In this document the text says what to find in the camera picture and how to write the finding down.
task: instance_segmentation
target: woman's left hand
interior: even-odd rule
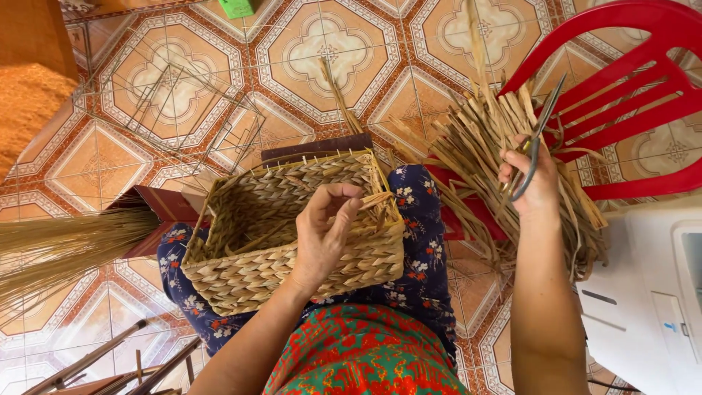
[[[347,183],[317,188],[298,215],[298,256],[289,280],[312,296],[336,268],[356,213],[363,205],[363,190]],[[336,215],[333,225],[327,221]]]

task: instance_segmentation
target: chair backrest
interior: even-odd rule
[[[583,102],[560,114],[562,125],[580,119],[662,78],[665,78],[665,81],[653,85],[647,90],[641,90],[640,93],[628,100],[612,105],[606,110],[564,129],[564,141],[570,141],[594,128],[606,124],[610,125],[583,137],[569,147],[598,150],[702,110],[702,89],[694,86],[685,72],[674,64],[666,54],[672,48],[682,47],[690,50],[698,58],[702,58],[702,14],[669,0],[613,1],[588,9],[566,20],[547,35],[527,56],[500,94],[518,90],[544,64],[548,57],[568,40],[579,34],[603,27],[631,27],[646,30],[651,33],[651,36],[612,64],[563,93],[558,99],[554,114]],[[635,70],[651,61],[655,62],[651,67],[585,101],[611,84],[630,76]],[[677,95],[677,97],[616,122],[623,115],[670,95]],[[558,121],[555,117],[547,125],[558,129]],[[570,152],[557,155],[557,157],[564,162],[570,162],[583,155],[585,153]],[[702,187],[702,177],[698,176],[701,171],[702,159],[674,174],[652,179],[586,187],[584,190],[593,200],[640,198],[681,193]]]

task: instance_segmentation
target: patterned shirt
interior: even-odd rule
[[[290,336],[264,394],[467,394],[438,336],[381,305],[313,311]]]

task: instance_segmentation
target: scissor handle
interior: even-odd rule
[[[541,139],[539,137],[536,137],[533,140],[531,140],[530,144],[531,164],[529,165],[529,171],[524,176],[522,184],[518,186],[517,189],[514,190],[514,192],[512,193],[512,196],[510,197],[510,202],[514,202],[524,194],[524,192],[527,190],[527,187],[531,183],[531,179],[534,177],[534,173],[536,173],[536,164],[538,163],[538,149],[541,145]]]

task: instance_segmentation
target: metal scissors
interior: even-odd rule
[[[536,173],[538,148],[541,145],[541,139],[539,136],[541,136],[543,128],[546,127],[546,122],[548,122],[548,119],[553,113],[553,108],[556,106],[558,96],[561,94],[561,88],[563,88],[563,81],[565,81],[565,79],[566,75],[563,74],[561,79],[558,81],[558,84],[556,84],[556,87],[553,89],[553,91],[551,91],[551,94],[546,99],[546,102],[543,105],[543,110],[538,116],[538,121],[534,126],[532,135],[525,138],[519,147],[515,149],[515,151],[518,153],[524,154],[531,158],[531,164],[529,165],[529,171],[526,174],[519,171],[516,167],[512,169],[510,182],[503,186],[502,191],[506,191],[509,194],[511,202],[519,199],[524,194],[524,191],[527,190],[527,187],[529,187],[529,184],[531,183],[531,179],[534,177],[534,173]]]

